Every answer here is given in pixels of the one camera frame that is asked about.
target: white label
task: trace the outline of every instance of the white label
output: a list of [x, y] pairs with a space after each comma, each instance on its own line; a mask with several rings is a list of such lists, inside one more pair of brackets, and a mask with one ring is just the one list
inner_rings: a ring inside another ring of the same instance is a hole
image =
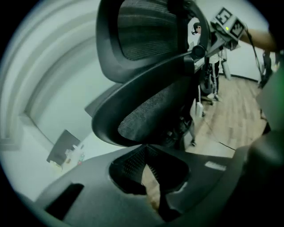
[[218, 164], [216, 162], [212, 162], [212, 161], [206, 162], [205, 166], [208, 167], [208, 168], [213, 168], [213, 169], [221, 170], [221, 171], [225, 171], [226, 168], [227, 168], [225, 165], [220, 165], [220, 164]]

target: white wall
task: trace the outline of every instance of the white wall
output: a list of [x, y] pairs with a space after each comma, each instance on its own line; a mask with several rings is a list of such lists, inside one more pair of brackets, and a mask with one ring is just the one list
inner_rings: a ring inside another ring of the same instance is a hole
[[[268, 22], [248, 1], [197, 0], [196, 3], [208, 21], [210, 21], [222, 7], [225, 7], [240, 20], [245, 22], [248, 28], [268, 31]], [[227, 52], [231, 74], [259, 80], [260, 73], [256, 66], [252, 46], [242, 41], [240, 41], [239, 44], [241, 48]], [[256, 48], [256, 53], [261, 63], [263, 62], [262, 52], [261, 49]]]
[[7, 48], [12, 53], [5, 53], [0, 74], [0, 143], [5, 150], [18, 144], [16, 118], [42, 77], [70, 49], [95, 36], [98, 2], [42, 1], [13, 36]]
[[82, 141], [92, 131], [84, 108], [114, 85], [101, 71], [95, 38], [71, 50], [44, 77], [28, 115], [52, 143], [65, 129]]
[[35, 201], [40, 193], [57, 175], [46, 161], [52, 146], [43, 146], [33, 132], [34, 125], [28, 117], [22, 116], [24, 130], [20, 149], [1, 151], [2, 168], [14, 190]]

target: cable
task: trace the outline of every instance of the cable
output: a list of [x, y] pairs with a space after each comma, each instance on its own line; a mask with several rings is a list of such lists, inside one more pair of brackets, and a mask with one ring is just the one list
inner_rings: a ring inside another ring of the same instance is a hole
[[255, 47], [254, 47], [254, 45], [253, 45], [253, 42], [252, 42], [252, 35], [249, 33], [249, 30], [248, 30], [248, 29], [245, 29], [245, 32], [247, 33], [248, 39], [249, 39], [249, 41], [250, 41], [250, 43], [251, 43], [251, 45], [252, 45], [253, 52], [254, 52], [254, 55], [255, 55], [255, 57], [256, 57], [257, 68], [258, 68], [258, 70], [259, 70], [260, 78], [261, 78], [261, 77], [262, 77], [262, 73], [261, 73], [261, 69], [260, 69], [260, 63], [259, 63], [258, 57], [257, 57], [257, 55], [256, 55], [256, 49], [255, 49]]
[[205, 120], [204, 120], [204, 122], [206, 123], [206, 125], [208, 125], [210, 131], [212, 132], [213, 136], [214, 136], [215, 139], [217, 140], [217, 141], [216, 141], [217, 143], [222, 144], [223, 146], [225, 146], [225, 147], [227, 147], [227, 148], [230, 148], [230, 149], [232, 149], [232, 150], [234, 150], [234, 151], [236, 150], [236, 149], [231, 148], [230, 146], [228, 146], [228, 145], [223, 144], [222, 142], [220, 142], [220, 141], [217, 139], [217, 137], [215, 136], [215, 134], [214, 134], [214, 132], [213, 132], [213, 129], [210, 127], [210, 125], [209, 125]]

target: human arm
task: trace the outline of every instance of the human arm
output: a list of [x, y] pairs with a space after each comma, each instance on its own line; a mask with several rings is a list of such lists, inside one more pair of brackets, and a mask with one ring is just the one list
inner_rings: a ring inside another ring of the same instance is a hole
[[[269, 32], [258, 31], [255, 29], [249, 29], [248, 32], [252, 36], [252, 43], [255, 47], [270, 52], [276, 52], [278, 50], [276, 42]], [[248, 34], [246, 32], [243, 33], [240, 40], [244, 41], [245, 43], [251, 44]]]

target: person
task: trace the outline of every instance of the person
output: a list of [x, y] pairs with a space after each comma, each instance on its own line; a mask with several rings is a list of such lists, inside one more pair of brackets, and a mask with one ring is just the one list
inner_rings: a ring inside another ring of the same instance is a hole
[[[193, 25], [194, 32], [192, 34], [201, 34], [201, 25], [200, 23], [195, 23]], [[213, 83], [213, 93], [209, 94], [207, 97], [210, 99], [215, 99], [216, 101], [221, 102], [221, 97], [218, 94], [219, 91], [219, 64], [220, 64], [220, 53], [214, 54], [209, 58], [209, 67], [207, 69], [207, 74], [212, 77]]]
[[[252, 43], [255, 47], [258, 47], [264, 51], [278, 52], [279, 48], [270, 32], [258, 31], [255, 29], [248, 29], [248, 33], [251, 35]], [[246, 32], [240, 38], [241, 41], [250, 44], [249, 36]]]

